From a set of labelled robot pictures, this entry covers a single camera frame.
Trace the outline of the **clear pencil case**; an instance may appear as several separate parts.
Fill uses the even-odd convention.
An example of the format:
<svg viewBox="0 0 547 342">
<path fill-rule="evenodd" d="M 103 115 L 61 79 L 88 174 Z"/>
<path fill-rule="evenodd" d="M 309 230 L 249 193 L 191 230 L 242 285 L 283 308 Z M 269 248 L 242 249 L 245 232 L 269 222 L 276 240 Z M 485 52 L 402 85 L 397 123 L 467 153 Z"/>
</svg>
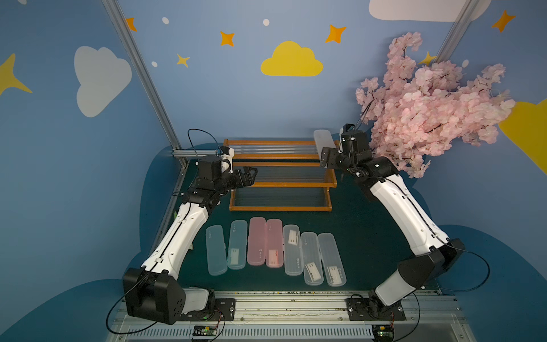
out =
<svg viewBox="0 0 547 342">
<path fill-rule="evenodd" d="M 314 232 L 301 234 L 303 276 L 307 285 L 318 286 L 324 281 L 318 235 Z"/>
<path fill-rule="evenodd" d="M 332 137 L 332 134 L 328 130 L 315 130 L 313 132 L 313 139 L 316 144 L 318 157 L 321 158 L 323 148 L 335 148 L 336 144 Z"/>
<path fill-rule="evenodd" d="M 340 258 L 336 239 L 331 233 L 318 236 L 323 269 L 329 286 L 340 287 L 346 284 L 346 273 Z"/>
<path fill-rule="evenodd" d="M 284 270 L 289 276 L 299 276 L 303 273 L 300 235 L 298 225 L 283 227 Z"/>
</svg>

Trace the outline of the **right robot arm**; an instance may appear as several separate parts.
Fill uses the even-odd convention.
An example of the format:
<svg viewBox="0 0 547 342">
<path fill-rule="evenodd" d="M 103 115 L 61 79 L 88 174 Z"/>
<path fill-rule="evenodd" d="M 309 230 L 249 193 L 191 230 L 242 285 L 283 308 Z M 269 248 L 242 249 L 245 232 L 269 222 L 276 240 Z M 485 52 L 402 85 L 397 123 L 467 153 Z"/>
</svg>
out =
<svg viewBox="0 0 547 342">
<path fill-rule="evenodd" d="M 401 261 L 397 269 L 369 293 L 370 306 L 381 312 L 447 272 L 464 253 L 465 246 L 460 239 L 450 239 L 430 219 L 388 158 L 373 156 L 365 132 L 348 125 L 339 138 L 339 142 L 335 142 L 329 131 L 314 131 L 321 166 L 353 176 L 368 198 L 379 200 L 414 254 Z"/>
</svg>

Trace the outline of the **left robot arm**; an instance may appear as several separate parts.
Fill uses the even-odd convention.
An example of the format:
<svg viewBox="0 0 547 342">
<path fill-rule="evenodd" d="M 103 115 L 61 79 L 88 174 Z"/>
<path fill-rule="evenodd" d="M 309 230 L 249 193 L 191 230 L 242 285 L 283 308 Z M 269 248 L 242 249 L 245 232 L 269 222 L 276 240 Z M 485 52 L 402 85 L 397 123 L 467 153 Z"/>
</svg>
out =
<svg viewBox="0 0 547 342">
<path fill-rule="evenodd" d="M 212 310 L 212 292 L 181 287 L 179 271 L 197 233 L 221 198 L 232 190 L 252 186 L 257 174 L 257 168 L 235 168 L 229 154 L 198 161 L 195 179 L 182 194 L 179 212 L 166 235 L 140 268 L 129 268 L 123 276 L 129 316 L 173 325 L 185 314 L 208 314 Z"/>
</svg>

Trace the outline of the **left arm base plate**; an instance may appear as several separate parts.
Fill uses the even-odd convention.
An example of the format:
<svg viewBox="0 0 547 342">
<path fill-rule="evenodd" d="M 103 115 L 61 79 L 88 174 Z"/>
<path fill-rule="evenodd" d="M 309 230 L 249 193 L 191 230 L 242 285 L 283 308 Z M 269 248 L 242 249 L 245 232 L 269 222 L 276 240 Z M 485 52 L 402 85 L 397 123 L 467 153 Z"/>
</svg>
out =
<svg viewBox="0 0 547 342">
<path fill-rule="evenodd" d="M 221 298 L 209 301 L 205 309 L 182 314 L 178 321 L 221 321 L 234 320 L 236 299 Z"/>
</svg>

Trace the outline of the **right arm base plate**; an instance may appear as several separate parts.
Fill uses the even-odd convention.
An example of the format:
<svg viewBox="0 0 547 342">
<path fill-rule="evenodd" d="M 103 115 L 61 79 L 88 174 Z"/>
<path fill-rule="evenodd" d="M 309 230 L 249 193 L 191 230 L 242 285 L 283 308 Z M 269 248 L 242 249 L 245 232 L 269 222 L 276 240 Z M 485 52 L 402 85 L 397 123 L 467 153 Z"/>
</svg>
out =
<svg viewBox="0 0 547 342">
<path fill-rule="evenodd" d="M 401 301 L 385 306 L 376 299 L 351 296 L 346 299 L 346 309 L 351 321 L 405 321 Z"/>
</svg>

